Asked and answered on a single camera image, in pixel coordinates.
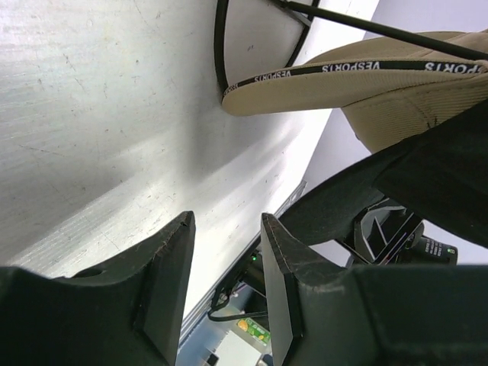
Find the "beige baseball cap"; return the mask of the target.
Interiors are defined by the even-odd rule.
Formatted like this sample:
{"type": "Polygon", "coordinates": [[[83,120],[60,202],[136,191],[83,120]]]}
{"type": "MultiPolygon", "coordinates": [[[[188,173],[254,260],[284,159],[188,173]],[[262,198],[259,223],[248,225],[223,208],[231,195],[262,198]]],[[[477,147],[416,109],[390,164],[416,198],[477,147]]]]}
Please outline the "beige baseball cap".
{"type": "Polygon", "coordinates": [[[486,97],[485,60],[376,37],[237,82],[223,93],[222,105],[234,116],[338,108],[375,153],[486,97]]]}

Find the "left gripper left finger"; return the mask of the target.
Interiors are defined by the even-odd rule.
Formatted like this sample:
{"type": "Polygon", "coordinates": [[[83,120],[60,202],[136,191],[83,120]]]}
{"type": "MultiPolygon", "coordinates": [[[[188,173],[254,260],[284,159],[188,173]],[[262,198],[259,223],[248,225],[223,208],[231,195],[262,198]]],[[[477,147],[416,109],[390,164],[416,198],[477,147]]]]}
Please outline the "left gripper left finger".
{"type": "Polygon", "coordinates": [[[173,365],[194,251],[195,217],[71,278],[1,269],[3,365],[173,365]]]}

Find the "black NY baseball cap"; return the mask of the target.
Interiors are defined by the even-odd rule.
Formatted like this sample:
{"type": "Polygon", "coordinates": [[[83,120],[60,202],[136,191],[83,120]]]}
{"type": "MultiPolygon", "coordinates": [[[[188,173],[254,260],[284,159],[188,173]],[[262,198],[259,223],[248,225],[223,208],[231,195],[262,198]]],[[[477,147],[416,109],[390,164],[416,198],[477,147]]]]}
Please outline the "black NY baseball cap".
{"type": "Polygon", "coordinates": [[[262,215],[262,225],[307,245],[343,240],[354,219],[384,197],[486,247],[487,103],[349,166],[280,218],[262,215]]]}

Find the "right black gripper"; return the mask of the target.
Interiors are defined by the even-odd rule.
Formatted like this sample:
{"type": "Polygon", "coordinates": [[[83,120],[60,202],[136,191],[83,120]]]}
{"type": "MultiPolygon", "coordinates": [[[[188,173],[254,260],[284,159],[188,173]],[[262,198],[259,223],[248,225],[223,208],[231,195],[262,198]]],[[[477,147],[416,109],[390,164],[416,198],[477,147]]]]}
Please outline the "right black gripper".
{"type": "Polygon", "coordinates": [[[352,230],[338,243],[353,259],[365,265],[386,265],[394,261],[422,225],[422,218],[390,198],[361,211],[352,230]]]}

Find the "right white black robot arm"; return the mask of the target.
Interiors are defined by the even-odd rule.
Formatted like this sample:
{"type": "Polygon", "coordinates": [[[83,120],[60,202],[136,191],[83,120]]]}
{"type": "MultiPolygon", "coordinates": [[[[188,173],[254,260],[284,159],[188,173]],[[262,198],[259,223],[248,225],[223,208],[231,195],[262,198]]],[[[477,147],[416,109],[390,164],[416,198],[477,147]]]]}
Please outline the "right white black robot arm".
{"type": "MultiPolygon", "coordinates": [[[[458,263],[458,248],[424,234],[422,219],[396,201],[384,198],[360,212],[352,221],[352,231],[338,243],[353,264],[442,264],[458,263]]],[[[240,283],[265,296],[260,239],[256,239],[226,277],[217,285],[210,303],[212,310],[225,307],[240,283]]]]}

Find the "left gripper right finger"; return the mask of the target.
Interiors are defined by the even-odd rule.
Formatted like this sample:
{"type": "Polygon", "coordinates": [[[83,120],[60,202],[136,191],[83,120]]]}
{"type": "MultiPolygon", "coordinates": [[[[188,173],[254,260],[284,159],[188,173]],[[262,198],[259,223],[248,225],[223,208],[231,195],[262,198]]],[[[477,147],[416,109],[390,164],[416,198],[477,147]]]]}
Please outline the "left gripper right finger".
{"type": "Polygon", "coordinates": [[[340,267],[262,215],[276,365],[485,365],[485,266],[340,267]]]}

